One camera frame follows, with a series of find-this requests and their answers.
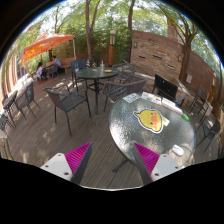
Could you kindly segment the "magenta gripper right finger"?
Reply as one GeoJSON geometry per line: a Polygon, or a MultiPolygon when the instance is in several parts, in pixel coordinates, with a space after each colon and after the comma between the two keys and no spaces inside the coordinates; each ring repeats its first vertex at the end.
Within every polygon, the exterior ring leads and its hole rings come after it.
{"type": "Polygon", "coordinates": [[[181,169],[169,155],[159,155],[138,143],[133,146],[133,155],[144,185],[181,169]]]}

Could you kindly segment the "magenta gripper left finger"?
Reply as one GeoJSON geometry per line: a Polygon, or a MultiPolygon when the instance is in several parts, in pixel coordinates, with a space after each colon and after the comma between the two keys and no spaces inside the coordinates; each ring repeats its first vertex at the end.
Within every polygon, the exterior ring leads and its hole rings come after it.
{"type": "Polygon", "coordinates": [[[41,169],[79,185],[91,153],[91,143],[86,143],[66,154],[57,153],[41,169]]]}

